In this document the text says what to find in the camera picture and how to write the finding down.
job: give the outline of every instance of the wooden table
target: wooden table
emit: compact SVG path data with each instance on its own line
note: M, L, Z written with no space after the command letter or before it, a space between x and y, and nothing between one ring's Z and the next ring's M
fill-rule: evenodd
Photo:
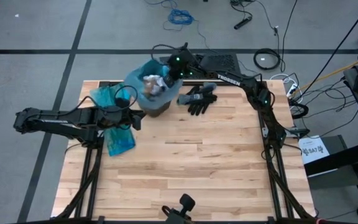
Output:
M282 81L267 81L267 85L276 96L278 122L292 127ZM99 81L84 81L80 100L98 86ZM184 86L181 93L190 88ZM103 215L107 220L165 220L161 206L181 209L183 193L196 201L190 212L193 220L256 221L274 216L267 165L260 156L263 146L257 112L236 86L218 86L214 94L217 102L201 116L190 116L187 106L173 102L158 118L145 117L142 130L132 130L136 148L115 157L103 149L94 219ZM82 107L92 105L87 100ZM286 143L297 145L294 139ZM85 152L81 146L67 152L52 216L62 212L76 194ZM284 146L282 157L290 190L314 215L299 150ZM279 195L285 217L281 191Z

